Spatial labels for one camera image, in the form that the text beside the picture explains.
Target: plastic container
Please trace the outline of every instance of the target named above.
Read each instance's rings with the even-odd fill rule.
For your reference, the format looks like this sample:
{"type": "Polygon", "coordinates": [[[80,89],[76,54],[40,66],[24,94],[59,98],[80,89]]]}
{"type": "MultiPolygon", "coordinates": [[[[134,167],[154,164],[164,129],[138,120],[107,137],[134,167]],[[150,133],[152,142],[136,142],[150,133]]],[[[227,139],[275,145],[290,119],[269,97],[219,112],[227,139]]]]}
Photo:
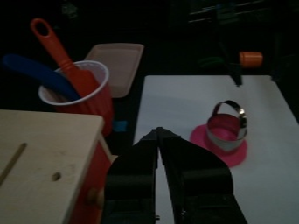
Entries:
{"type": "MultiPolygon", "coordinates": [[[[92,72],[99,83],[98,89],[76,101],[67,101],[58,93],[54,93],[48,88],[40,86],[39,96],[46,103],[55,107],[58,112],[103,116],[106,122],[103,136],[106,137],[112,131],[114,120],[114,105],[108,86],[108,68],[104,64],[92,60],[78,61],[75,65],[80,69],[87,69],[92,72]]],[[[66,76],[60,69],[58,69],[56,72],[66,76]]]]}

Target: pink object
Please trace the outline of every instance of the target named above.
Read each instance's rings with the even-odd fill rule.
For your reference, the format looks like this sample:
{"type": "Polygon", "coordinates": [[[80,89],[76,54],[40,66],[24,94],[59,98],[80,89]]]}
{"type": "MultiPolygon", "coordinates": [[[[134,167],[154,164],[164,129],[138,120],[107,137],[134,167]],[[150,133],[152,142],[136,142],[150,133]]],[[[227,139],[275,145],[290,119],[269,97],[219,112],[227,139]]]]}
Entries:
{"type": "Polygon", "coordinates": [[[238,110],[239,117],[218,114],[221,103],[217,105],[207,122],[198,126],[191,133],[191,142],[211,151],[229,167],[241,164],[247,156],[247,119],[245,110],[234,101],[225,101],[238,110]]]}
{"type": "Polygon", "coordinates": [[[59,94],[54,93],[44,86],[40,86],[39,96],[42,100],[51,104],[58,112],[71,114],[87,114],[103,116],[106,124],[103,128],[103,136],[106,137],[112,131],[114,105],[108,86],[108,69],[96,61],[84,60],[75,62],[80,69],[88,69],[98,80],[98,89],[86,97],[76,101],[67,101],[59,94]]]}

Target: blue handle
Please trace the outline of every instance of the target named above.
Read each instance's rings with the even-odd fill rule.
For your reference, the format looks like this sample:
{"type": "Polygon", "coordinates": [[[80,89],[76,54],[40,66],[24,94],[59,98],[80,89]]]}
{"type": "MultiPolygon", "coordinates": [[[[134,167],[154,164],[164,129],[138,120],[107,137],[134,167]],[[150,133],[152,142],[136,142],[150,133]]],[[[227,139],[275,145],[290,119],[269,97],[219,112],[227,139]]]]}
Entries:
{"type": "Polygon", "coordinates": [[[3,65],[10,70],[39,80],[47,88],[62,94],[68,100],[76,101],[80,98],[70,81],[40,62],[11,53],[3,57],[3,65]]]}

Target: white surface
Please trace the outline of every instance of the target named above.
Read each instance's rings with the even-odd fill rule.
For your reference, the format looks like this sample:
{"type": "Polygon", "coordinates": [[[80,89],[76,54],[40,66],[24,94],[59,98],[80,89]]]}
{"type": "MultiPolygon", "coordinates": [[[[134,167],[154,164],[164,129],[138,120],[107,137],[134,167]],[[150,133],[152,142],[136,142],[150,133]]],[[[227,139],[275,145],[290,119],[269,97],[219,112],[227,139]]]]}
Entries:
{"type": "MultiPolygon", "coordinates": [[[[237,87],[229,76],[147,76],[135,142],[159,126],[190,140],[217,103],[235,101],[247,113],[247,158],[231,168],[241,209],[250,224],[298,224],[298,123],[270,76],[243,76],[243,83],[237,87]]],[[[162,172],[164,168],[156,174],[156,213],[162,223],[174,223],[162,172]]]]}
{"type": "Polygon", "coordinates": [[[68,222],[102,128],[98,115],[0,110],[0,174],[27,143],[0,186],[2,224],[68,222]]]}

